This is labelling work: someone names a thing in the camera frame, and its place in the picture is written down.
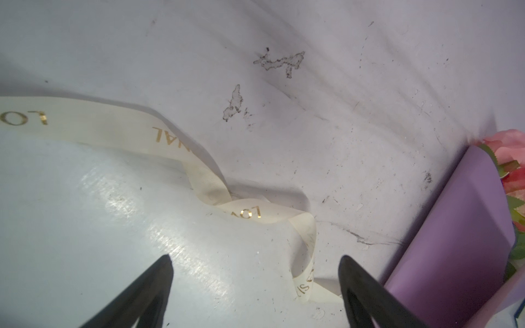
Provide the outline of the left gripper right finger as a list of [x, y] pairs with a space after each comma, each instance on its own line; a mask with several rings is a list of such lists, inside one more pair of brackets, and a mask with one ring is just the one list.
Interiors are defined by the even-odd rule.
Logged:
[[426, 327], [352, 257], [339, 264], [339, 283], [350, 327]]

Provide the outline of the cream printed ribbon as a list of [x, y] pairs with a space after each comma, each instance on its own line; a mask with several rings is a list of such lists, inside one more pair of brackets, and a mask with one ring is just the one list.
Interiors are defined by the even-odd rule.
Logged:
[[290, 222], [308, 250], [306, 268], [293, 278], [300, 302], [342, 303], [341, 296], [314, 281], [314, 217], [266, 200], [234, 200], [222, 179], [157, 117], [135, 109], [70, 98], [3, 96], [1, 127], [181, 162], [194, 193], [205, 204], [260, 224]]

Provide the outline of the pink fake rose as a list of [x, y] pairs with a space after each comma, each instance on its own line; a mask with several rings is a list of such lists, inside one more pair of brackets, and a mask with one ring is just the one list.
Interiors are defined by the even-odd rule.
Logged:
[[505, 193], [524, 201], [524, 132], [500, 131], [477, 146], [489, 154]]
[[515, 232], [515, 244], [505, 269], [505, 279], [509, 280], [524, 266], [524, 182], [504, 183], [503, 186]]

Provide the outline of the pink purple wrapping paper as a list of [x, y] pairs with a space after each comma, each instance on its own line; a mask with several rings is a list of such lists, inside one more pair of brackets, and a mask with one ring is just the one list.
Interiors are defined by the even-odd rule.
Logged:
[[524, 299], [524, 270], [504, 276], [515, 242], [496, 166], [469, 147], [386, 289], [429, 327], [484, 327]]

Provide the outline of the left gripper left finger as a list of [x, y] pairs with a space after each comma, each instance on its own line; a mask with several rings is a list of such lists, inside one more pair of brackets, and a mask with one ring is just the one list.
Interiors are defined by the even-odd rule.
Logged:
[[169, 255], [161, 256], [84, 327], [162, 327], [174, 277]]

